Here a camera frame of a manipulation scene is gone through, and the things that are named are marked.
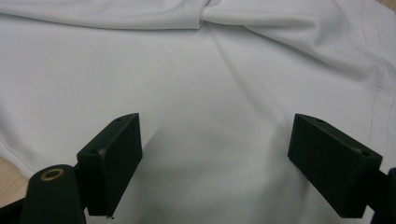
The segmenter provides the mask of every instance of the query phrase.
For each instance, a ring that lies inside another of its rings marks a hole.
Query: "stitching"
[[[363,26],[363,0],[361,0],[361,31],[363,33],[364,47],[367,50],[367,38],[366,38],[366,32],[364,31],[364,26]]]
[[[373,136],[374,109],[376,108],[376,102],[377,102],[377,100],[379,98],[379,96],[378,96],[379,95],[379,90],[380,90],[382,82],[384,81],[384,77],[385,77],[385,72],[382,70],[381,79],[379,80],[378,85],[376,86],[375,97],[374,97],[374,101],[373,101],[373,105],[372,105],[372,109],[371,109],[370,133],[369,133],[369,139],[367,141],[367,146],[370,146],[371,139],[372,139],[372,136]]]
[[[387,143],[385,144],[385,152],[388,151],[388,147],[389,147],[389,137],[390,137],[390,118],[391,115],[393,114],[393,108],[395,106],[395,99],[396,99],[396,89],[393,92],[393,98],[392,98],[392,104],[390,105],[389,108],[389,114],[388,114],[388,120],[387,120]]]

